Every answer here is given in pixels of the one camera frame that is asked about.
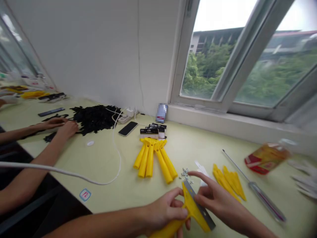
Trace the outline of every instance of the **cooking oil bottle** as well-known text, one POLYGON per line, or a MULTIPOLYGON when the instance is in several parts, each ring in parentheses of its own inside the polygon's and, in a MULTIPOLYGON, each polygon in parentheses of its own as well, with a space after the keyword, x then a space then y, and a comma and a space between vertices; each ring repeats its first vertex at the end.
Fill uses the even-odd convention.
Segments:
POLYGON ((248 155, 244 162, 249 169, 265 175, 290 158, 292 156, 290 148, 295 145, 296 142, 288 139, 281 139, 278 143, 265 143, 248 155))

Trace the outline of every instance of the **tree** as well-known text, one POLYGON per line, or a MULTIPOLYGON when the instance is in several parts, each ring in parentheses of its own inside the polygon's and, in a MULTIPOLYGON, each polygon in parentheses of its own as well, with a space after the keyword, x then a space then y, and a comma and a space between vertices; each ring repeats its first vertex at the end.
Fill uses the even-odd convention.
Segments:
MULTIPOLYGON (((233 47, 211 43, 204 54, 190 53, 181 95, 211 99, 233 47)), ((255 64, 235 101, 274 106, 317 62, 317 48, 271 57, 260 58, 255 64)))
POLYGON ((225 69, 233 46, 211 44, 207 53, 189 53, 181 94, 210 99, 225 69))
POLYGON ((317 48, 284 57, 270 66, 258 61, 235 100, 275 106, 316 62, 317 48))

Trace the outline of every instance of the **screwdriver handle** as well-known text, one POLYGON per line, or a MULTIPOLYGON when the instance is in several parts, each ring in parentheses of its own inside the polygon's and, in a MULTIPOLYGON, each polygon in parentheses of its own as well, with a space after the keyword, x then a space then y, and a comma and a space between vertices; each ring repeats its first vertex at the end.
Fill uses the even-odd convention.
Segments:
POLYGON ((250 182, 248 183, 248 185, 276 221, 286 222, 286 217, 284 216, 284 214, 275 206, 275 204, 268 198, 268 196, 258 187, 255 182, 250 182))

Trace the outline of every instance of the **building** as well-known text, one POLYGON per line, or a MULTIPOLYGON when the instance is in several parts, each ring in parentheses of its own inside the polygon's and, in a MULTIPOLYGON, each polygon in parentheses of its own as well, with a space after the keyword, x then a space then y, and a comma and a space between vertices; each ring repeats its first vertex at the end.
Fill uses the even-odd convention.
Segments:
MULTIPOLYGON (((206 54, 211 43, 216 45, 234 45, 238 41, 242 30, 243 27, 211 31, 195 31, 191 39, 189 52, 202 52, 206 54)), ((264 49, 260 60, 267 60, 274 63, 279 61, 280 58, 310 50, 313 47, 317 47, 316 30, 276 31, 264 49)))

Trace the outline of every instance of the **black smartphone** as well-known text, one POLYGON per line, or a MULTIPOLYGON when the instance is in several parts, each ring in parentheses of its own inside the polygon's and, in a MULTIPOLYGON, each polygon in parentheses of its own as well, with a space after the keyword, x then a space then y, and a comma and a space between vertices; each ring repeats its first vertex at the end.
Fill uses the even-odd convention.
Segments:
POLYGON ((119 134, 122 136, 127 136, 130 134, 131 131, 133 131, 134 128, 136 128, 138 124, 136 122, 129 122, 121 131, 119 131, 119 134))
POLYGON ((53 114, 53 113, 56 113, 56 112, 59 112, 59 111, 63 111, 63 110, 65 110, 65 108, 60 107, 60 108, 57 108, 57 109, 54 109, 54 110, 51 110, 51 111, 39 113, 38 115, 40 117, 42 117, 42 116, 47 116, 47 115, 50 115, 50 114, 53 114))

